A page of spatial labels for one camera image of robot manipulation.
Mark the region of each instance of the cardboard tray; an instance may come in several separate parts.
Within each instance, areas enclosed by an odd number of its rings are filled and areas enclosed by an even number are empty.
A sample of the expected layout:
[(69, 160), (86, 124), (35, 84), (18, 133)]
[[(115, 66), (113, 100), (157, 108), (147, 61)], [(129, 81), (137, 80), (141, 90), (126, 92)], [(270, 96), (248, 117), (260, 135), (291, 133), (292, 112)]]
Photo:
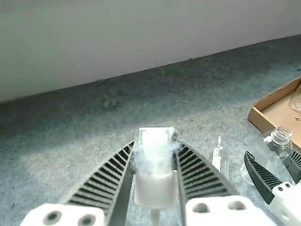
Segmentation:
[(301, 114), (293, 111), (289, 100), (301, 82), (301, 76), (256, 102), (248, 120), (261, 132), (277, 126), (288, 126), (293, 132), (293, 143), (301, 150)]

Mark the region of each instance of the glass bottle neck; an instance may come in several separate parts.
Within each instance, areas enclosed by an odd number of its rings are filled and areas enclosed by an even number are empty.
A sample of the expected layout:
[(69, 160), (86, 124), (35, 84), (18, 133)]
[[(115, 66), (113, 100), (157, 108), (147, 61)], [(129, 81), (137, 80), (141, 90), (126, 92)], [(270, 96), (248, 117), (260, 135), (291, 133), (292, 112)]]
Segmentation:
[(278, 145), (286, 145), (292, 139), (292, 131), (285, 126), (279, 126), (271, 132), (271, 139)]

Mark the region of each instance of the ribbed gripper pad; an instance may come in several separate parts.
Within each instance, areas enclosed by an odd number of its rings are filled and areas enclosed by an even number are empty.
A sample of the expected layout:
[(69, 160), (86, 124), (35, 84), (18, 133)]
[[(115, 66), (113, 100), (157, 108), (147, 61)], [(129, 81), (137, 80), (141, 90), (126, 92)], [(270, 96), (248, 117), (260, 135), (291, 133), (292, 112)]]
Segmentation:
[(66, 204), (101, 208), (105, 215), (115, 206), (117, 196), (129, 166), (133, 142), (123, 147), (102, 165), (71, 196)]
[(199, 197), (238, 194), (224, 175), (191, 147), (182, 144), (175, 156), (179, 186), (186, 201)]
[(255, 161), (255, 157), (249, 153), (245, 153), (245, 165), (248, 173), (257, 188), (260, 195), (267, 204), (270, 204), (274, 198), (272, 189), (283, 183), (274, 174)]
[(288, 172), (297, 184), (301, 180), (301, 154), (297, 150), (293, 150), (290, 157), (283, 161)]

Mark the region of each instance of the small glass bottle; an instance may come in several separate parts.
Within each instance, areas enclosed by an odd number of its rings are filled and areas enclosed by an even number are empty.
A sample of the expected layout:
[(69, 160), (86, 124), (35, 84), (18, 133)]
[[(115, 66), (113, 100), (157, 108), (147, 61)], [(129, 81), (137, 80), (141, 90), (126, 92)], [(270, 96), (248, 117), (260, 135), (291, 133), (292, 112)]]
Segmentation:
[(294, 111), (301, 113), (301, 83), (292, 95), (289, 105)]
[(227, 150), (222, 147), (222, 137), (218, 137), (217, 147), (209, 152), (209, 161), (227, 179), (229, 176), (229, 155)]
[[(268, 171), (275, 174), (279, 167), (279, 164), (282, 164), (282, 161), (287, 158), (293, 151), (292, 143), (292, 131), (286, 126), (279, 126), (272, 131), (265, 132), (263, 134), (262, 140), (265, 146), (265, 150), (260, 150), (260, 153), (254, 153), (255, 155), (260, 155), (262, 164)], [(244, 180), (250, 184), (254, 185), (250, 175), (246, 169), (245, 163), (243, 162), (240, 168), (240, 174)]]

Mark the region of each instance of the white wall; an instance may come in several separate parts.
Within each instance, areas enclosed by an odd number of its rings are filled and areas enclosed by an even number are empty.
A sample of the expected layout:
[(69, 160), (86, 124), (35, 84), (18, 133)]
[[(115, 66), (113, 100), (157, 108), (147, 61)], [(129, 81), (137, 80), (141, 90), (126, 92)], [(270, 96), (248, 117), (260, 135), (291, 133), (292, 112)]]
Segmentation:
[(1, 0), (0, 102), (301, 33), (300, 0)]

